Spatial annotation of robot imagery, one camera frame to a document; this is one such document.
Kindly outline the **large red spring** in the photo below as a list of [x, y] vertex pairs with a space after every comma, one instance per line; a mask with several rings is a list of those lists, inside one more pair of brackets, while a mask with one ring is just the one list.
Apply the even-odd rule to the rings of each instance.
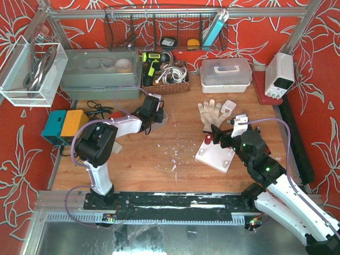
[[204, 140], [206, 145], [213, 145], [214, 144], [214, 137], [211, 134], [207, 134]]

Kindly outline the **white plug adapter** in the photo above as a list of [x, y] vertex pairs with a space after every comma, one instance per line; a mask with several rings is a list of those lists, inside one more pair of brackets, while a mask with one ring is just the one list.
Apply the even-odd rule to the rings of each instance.
[[236, 103], [231, 101], [231, 100], [226, 100], [221, 109], [220, 112], [224, 115], [226, 115], [227, 117], [230, 117], [232, 112], [235, 110], [236, 108]]

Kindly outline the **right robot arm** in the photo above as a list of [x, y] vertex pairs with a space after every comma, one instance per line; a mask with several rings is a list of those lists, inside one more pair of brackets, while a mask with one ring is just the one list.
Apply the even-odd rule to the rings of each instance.
[[254, 180], [242, 191], [247, 209], [265, 213], [305, 246], [308, 254], [339, 254], [339, 221], [305, 194], [279, 162], [271, 158], [260, 133], [246, 125], [242, 134], [212, 125], [215, 144], [231, 148]]

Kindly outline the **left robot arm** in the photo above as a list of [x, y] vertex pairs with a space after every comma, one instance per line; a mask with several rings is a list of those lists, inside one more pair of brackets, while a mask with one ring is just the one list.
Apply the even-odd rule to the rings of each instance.
[[106, 196], [114, 190], [107, 161], [115, 140], [128, 134], [149, 134], [151, 126], [162, 123], [163, 118], [161, 95], [148, 94], [142, 106], [124, 117], [93, 120], [79, 128], [71, 143], [71, 159], [76, 165], [86, 168], [94, 193]]

